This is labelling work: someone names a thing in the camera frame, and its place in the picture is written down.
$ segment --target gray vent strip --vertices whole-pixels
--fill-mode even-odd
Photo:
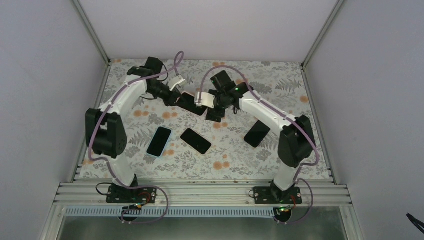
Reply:
[[[69,206],[68,217],[119,217],[121,206]],[[143,207],[141,211],[132,210],[129,217],[160,217],[165,207]],[[169,207],[166,217],[169,218],[271,218],[272,207]]]

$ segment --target white wall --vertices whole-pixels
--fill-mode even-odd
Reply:
[[[0,239],[38,239],[105,71],[71,1],[0,7]]]
[[[303,62],[337,0],[81,0],[110,58]]]
[[[307,67],[366,239],[422,239],[424,2],[346,1]]]

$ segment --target phone screen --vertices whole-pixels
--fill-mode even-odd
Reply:
[[[261,144],[262,140],[270,132],[270,128],[261,121],[257,121],[252,129],[244,137],[244,141],[254,148]]]
[[[176,105],[199,116],[202,116],[207,109],[206,106],[196,106],[195,97],[186,92],[183,92],[181,94],[181,97],[179,97],[179,100],[176,102]]]
[[[153,139],[150,142],[150,145],[147,148],[147,154],[160,157],[164,152],[165,146],[168,143],[168,140],[171,136],[171,129],[164,127],[158,127],[156,133],[153,136]]]
[[[205,154],[212,146],[212,143],[204,139],[197,132],[191,130],[190,128],[187,128],[187,130],[182,133],[181,140],[186,142],[188,145],[190,145],[202,155]]]

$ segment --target floral pattern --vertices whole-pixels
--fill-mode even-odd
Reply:
[[[115,59],[111,66],[102,101],[107,101],[123,84],[126,72],[133,66],[142,66],[144,59]],[[173,60],[162,60],[169,69]],[[305,179],[329,179],[327,166],[312,116],[311,106],[305,90],[301,67],[291,62],[255,61],[207,61],[184,60],[178,72],[187,79],[181,92],[195,94],[201,80],[210,68],[228,65],[239,69],[266,100],[295,116],[306,115],[312,121],[321,161],[315,167],[304,167],[300,177]],[[206,78],[203,92],[214,89],[209,79],[220,72],[214,70]],[[237,84],[242,78],[227,70]],[[168,79],[175,77],[169,74]],[[138,99],[131,114],[124,119],[128,138],[124,154],[139,178],[146,179],[273,179],[280,166],[277,149],[279,136],[270,132],[259,147],[253,148],[244,136],[256,123],[252,115],[238,111],[234,115],[228,109],[221,123],[206,121],[179,107],[165,106],[162,100]],[[146,155],[146,150],[158,127],[172,130],[170,140],[159,158]],[[201,155],[180,139],[180,135],[191,128],[212,143],[205,155]],[[315,161],[315,155],[307,159]],[[85,157],[80,172],[81,178],[110,178],[104,162],[91,162]]]

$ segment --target blue phone case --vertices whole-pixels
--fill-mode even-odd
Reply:
[[[156,133],[158,132],[158,129],[159,129],[159,128],[168,129],[168,130],[170,130],[170,131],[171,131],[171,133],[169,134],[169,137],[168,137],[168,139],[166,140],[165,146],[163,147],[162,152],[160,153],[160,156],[155,156],[155,155],[148,154],[147,150],[149,149],[150,145],[152,144],[153,138],[155,138],[155,135],[156,135]],[[168,146],[168,143],[169,143],[169,141],[170,141],[170,138],[171,138],[172,132],[173,132],[173,131],[172,131],[171,129],[166,128],[166,127],[164,127],[164,126],[160,126],[160,127],[158,127],[158,128],[156,129],[156,131],[154,132],[154,135],[153,135],[153,137],[151,138],[150,143],[148,144],[148,147],[147,147],[147,149],[146,149],[146,155],[149,155],[149,156],[154,157],[154,158],[160,158],[160,157],[162,157],[162,154],[164,154],[164,151],[165,151],[165,149],[166,149],[166,148],[167,148],[167,146]]]

